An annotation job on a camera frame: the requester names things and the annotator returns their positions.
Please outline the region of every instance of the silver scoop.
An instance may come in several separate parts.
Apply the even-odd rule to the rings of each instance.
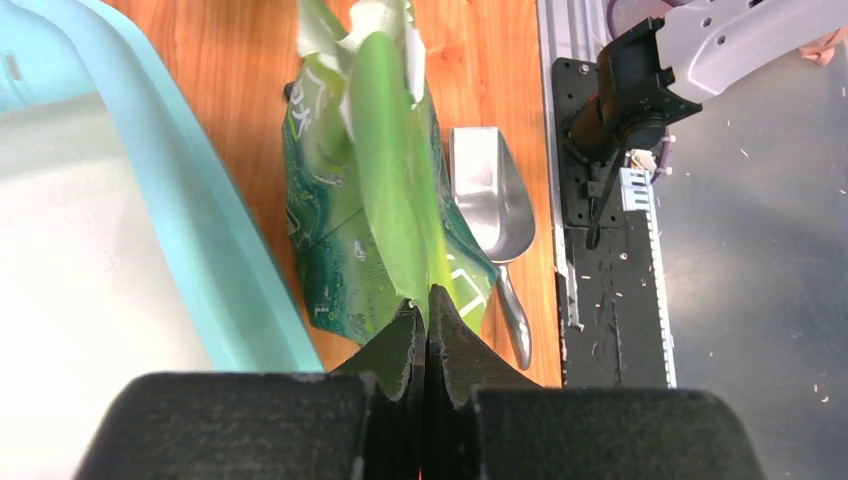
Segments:
[[[527,314],[515,295],[507,264],[533,244],[536,216],[506,139],[497,127],[450,132],[451,192],[474,239],[499,270],[498,294],[518,366],[530,367],[533,342]]]

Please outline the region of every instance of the wooden surface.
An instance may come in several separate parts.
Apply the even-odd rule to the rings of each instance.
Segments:
[[[353,0],[328,0],[349,26]],[[302,305],[286,234],[285,170],[280,125],[283,86],[300,60],[294,0],[107,0],[148,36],[206,129],[242,192]],[[536,211],[533,247],[510,266],[530,319],[533,380],[560,386],[560,348],[545,157],[542,82],[534,0],[418,0],[417,23],[428,47],[427,77],[443,135],[455,126],[503,130]],[[356,345],[310,334],[327,368]],[[483,337],[515,360],[500,305],[490,302]]]

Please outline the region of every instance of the metal bracket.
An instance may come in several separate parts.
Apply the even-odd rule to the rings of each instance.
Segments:
[[[558,58],[551,68],[563,222],[569,227],[589,226],[592,199],[600,196],[611,169],[608,164],[603,168],[595,167],[593,172],[592,167],[581,161],[567,144],[571,119],[597,94],[596,71],[594,63],[571,58]],[[619,189],[613,190],[604,210],[601,227],[624,225]]]

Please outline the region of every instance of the scoop handle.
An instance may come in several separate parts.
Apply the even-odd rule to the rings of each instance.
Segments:
[[[515,294],[515,289],[512,288],[512,281],[509,279],[507,266],[499,265],[498,272],[498,294],[501,296],[501,304],[504,309],[506,326],[509,329],[512,351],[515,353],[518,367],[522,370],[527,370],[530,368],[530,362],[533,359],[533,338],[530,334],[530,323],[527,321],[527,314],[524,313],[524,307],[518,301],[518,295]]]

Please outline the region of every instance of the green bag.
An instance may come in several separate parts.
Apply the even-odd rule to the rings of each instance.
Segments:
[[[402,298],[427,322],[439,284],[479,335],[496,269],[451,197],[412,7],[360,0],[350,34],[323,1],[298,8],[286,214],[312,325],[363,344]]]

